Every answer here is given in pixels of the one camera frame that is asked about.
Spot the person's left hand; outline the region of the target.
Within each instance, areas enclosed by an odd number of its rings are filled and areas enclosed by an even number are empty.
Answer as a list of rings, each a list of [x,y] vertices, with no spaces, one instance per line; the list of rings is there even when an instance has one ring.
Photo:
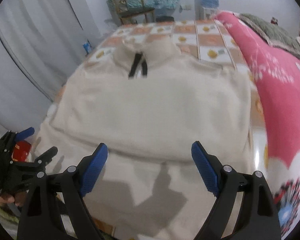
[[[22,207],[25,203],[27,192],[18,192],[14,196],[3,193],[0,196],[0,207],[5,207],[8,204],[15,204],[17,207]]]

